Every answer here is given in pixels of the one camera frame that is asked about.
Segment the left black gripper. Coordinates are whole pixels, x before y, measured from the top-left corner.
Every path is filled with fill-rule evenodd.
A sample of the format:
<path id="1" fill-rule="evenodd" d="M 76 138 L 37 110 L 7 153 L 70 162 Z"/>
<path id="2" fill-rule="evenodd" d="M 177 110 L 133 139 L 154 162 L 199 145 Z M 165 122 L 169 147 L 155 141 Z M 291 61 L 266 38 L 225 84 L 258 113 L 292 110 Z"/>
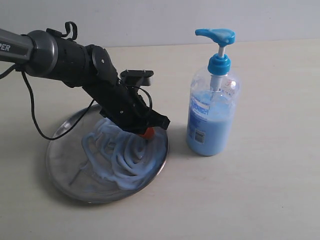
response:
<path id="1" fill-rule="evenodd" d="M 98 82 L 82 87 L 103 109 L 104 117 L 122 130 L 152 139 L 156 128 L 167 130 L 170 120 L 147 104 L 131 87 Z"/>

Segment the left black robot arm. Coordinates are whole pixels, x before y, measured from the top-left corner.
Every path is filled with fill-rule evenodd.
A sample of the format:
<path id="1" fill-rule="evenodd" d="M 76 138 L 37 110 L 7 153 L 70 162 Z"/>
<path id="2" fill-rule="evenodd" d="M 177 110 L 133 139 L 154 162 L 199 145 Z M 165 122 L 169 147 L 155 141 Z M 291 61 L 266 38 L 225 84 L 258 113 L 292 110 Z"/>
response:
<path id="1" fill-rule="evenodd" d="M 122 130 L 145 136 L 150 128 L 166 130 L 167 116 L 153 110 L 152 101 L 139 94 L 151 84 L 151 70 L 118 73 L 106 49 L 77 43 L 75 23 L 65 33 L 48 28 L 28 34 L 0 32 L 0 59 L 23 77 L 58 80 L 70 88 L 81 87 L 100 107 L 100 114 Z"/>

